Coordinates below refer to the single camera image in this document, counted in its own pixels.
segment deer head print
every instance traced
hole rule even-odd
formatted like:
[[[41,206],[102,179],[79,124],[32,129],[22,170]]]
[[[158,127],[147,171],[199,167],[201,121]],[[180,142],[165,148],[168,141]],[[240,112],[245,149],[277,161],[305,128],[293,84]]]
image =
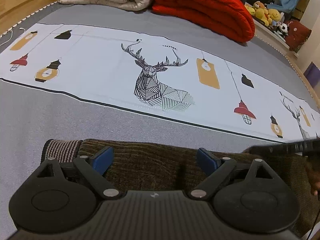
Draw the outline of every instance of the deer head print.
[[[300,129],[300,132],[301,132],[301,135],[302,135],[302,138],[303,140],[308,140],[309,139],[309,134],[303,130],[303,128],[301,127],[301,124],[300,124],[300,110],[298,108],[295,107],[295,110],[292,110],[290,108],[290,105],[289,104],[286,104],[285,103],[285,99],[287,99],[288,101],[290,101],[291,103],[293,103],[293,101],[291,99],[289,99],[288,97],[286,97],[285,95],[283,95],[281,92],[280,94],[284,97],[282,100],[281,100],[281,103],[283,104],[283,106],[292,114],[292,117],[294,119],[296,119],[298,125],[299,125],[299,129]]]
[[[149,65],[140,55],[142,48],[136,53],[131,49],[132,45],[139,44],[140,42],[141,40],[137,40],[136,43],[129,45],[126,49],[121,44],[122,50],[134,57],[135,63],[142,68],[134,90],[134,94],[139,100],[150,106],[161,106],[163,110],[185,111],[189,106],[194,105],[193,98],[188,92],[174,89],[159,82],[157,78],[157,72],[166,71],[170,66],[181,67],[187,64],[188,60],[181,63],[179,56],[172,50],[177,57],[177,60],[173,63],[170,63],[166,56],[165,62],[162,61],[156,65]]]

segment decorative bed runner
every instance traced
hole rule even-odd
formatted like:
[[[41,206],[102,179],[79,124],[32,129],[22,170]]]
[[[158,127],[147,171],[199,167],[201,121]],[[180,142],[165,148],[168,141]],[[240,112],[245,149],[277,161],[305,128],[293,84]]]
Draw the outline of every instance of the decorative bed runner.
[[[160,36],[37,23],[0,62],[4,81],[80,101],[273,142],[320,135],[320,116],[303,99]]]

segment lamp print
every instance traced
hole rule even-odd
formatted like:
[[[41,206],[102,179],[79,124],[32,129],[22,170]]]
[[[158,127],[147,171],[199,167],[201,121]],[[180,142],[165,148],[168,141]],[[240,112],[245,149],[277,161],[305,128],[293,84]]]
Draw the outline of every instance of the lamp print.
[[[220,89],[219,81],[214,70],[214,64],[205,60],[203,52],[202,56],[203,59],[197,58],[197,67],[200,83],[209,87]]]
[[[271,124],[270,124],[271,130],[272,130],[279,138],[283,138],[283,136],[282,136],[282,130],[281,130],[280,126],[278,125],[276,119],[275,119],[272,115],[271,115],[270,119],[271,119]]]
[[[19,59],[12,61],[10,63],[12,65],[12,67],[10,68],[10,71],[15,71],[20,66],[26,66],[28,64],[27,58],[28,58],[28,54],[24,55]]]
[[[245,103],[240,100],[239,107],[234,109],[236,114],[242,115],[242,118],[246,124],[252,124],[252,119],[256,119],[253,113],[251,113]]]
[[[72,47],[75,46],[82,39],[83,36],[84,34],[82,34],[82,36],[70,47],[69,50],[65,51],[65,54],[67,54],[72,49]],[[61,59],[62,57],[58,58],[56,61],[51,62],[49,66],[38,70],[35,75],[35,81],[46,82],[47,80],[51,80],[57,77],[59,75],[58,67],[61,65],[60,63]]]
[[[243,118],[243,121],[246,123],[246,124],[252,124],[252,119],[256,119],[256,117],[254,116],[254,114],[252,112],[250,112],[247,108],[247,106],[245,105],[245,103],[242,101],[242,98],[241,98],[241,95],[240,95],[240,92],[238,90],[238,87],[236,85],[236,82],[235,82],[235,79],[233,78],[233,75],[232,75],[232,71],[230,70],[229,66],[228,66],[228,63],[226,61],[224,61],[227,65],[227,68],[228,70],[230,71],[230,74],[231,74],[231,77],[232,77],[232,80],[235,84],[235,87],[238,91],[238,94],[239,94],[239,97],[240,97],[240,103],[239,103],[239,107],[236,107],[234,109],[234,113],[236,114],[240,114],[242,115],[242,118]]]
[[[303,108],[301,106],[299,106],[299,108],[300,108],[300,111],[303,115],[304,120],[306,121],[307,126],[311,127],[311,124],[310,124],[309,119],[306,115],[306,112],[303,110]]]
[[[58,36],[55,36],[55,39],[59,40],[68,40],[71,37],[71,32],[72,30],[60,33]]]
[[[35,37],[38,34],[38,31],[31,32],[24,36],[20,41],[18,41],[16,44],[14,44],[10,50],[19,50],[21,49],[24,45],[26,45],[33,37]]]
[[[35,80],[38,82],[46,82],[59,75],[58,67],[61,65],[59,60],[53,61],[49,66],[40,69],[36,75]]]
[[[244,85],[248,86],[248,87],[254,88],[251,80],[248,79],[248,78],[245,76],[245,74],[242,74],[241,82],[242,82]]]

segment yellow stuffed toy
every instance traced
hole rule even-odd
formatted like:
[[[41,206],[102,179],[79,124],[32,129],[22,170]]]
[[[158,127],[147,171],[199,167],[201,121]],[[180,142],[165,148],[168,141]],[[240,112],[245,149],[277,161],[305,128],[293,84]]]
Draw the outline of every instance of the yellow stuffed toy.
[[[256,10],[256,17],[260,20],[262,20],[265,24],[265,26],[269,26],[269,21],[267,16],[265,15],[264,9],[263,8],[258,8]]]
[[[270,24],[272,24],[272,26],[276,26],[277,25],[276,23],[280,22],[280,20],[281,20],[281,14],[276,9],[269,9],[268,14],[270,15],[270,18],[272,19]]]
[[[246,9],[248,10],[248,12],[252,15],[252,16],[255,16],[256,14],[256,11],[253,7],[250,7],[250,6],[247,6],[245,5]]]
[[[253,8],[254,8],[255,10],[262,8],[262,9],[264,9],[264,13],[265,13],[266,15],[269,14],[267,8],[266,8],[266,7],[264,6],[264,4],[263,4],[262,2],[260,2],[260,1],[256,1],[256,2],[253,4]]]

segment yellow tag print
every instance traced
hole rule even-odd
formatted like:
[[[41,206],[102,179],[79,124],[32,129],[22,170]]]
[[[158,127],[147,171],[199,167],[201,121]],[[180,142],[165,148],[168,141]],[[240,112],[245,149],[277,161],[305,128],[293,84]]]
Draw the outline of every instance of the yellow tag print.
[[[300,106],[300,111],[301,111],[301,113],[303,115],[304,120],[306,121],[307,126],[311,127],[311,124],[310,124],[309,119],[308,119],[308,117],[306,115],[306,112],[303,110],[303,108],[301,106]]]
[[[18,41],[16,44],[14,44],[10,50],[19,50],[21,49],[24,45],[26,45],[31,39],[38,34],[37,31],[31,32],[24,36],[20,41]]]
[[[199,81],[209,87],[220,89],[219,81],[214,70],[214,64],[207,62],[204,58],[197,58]]]

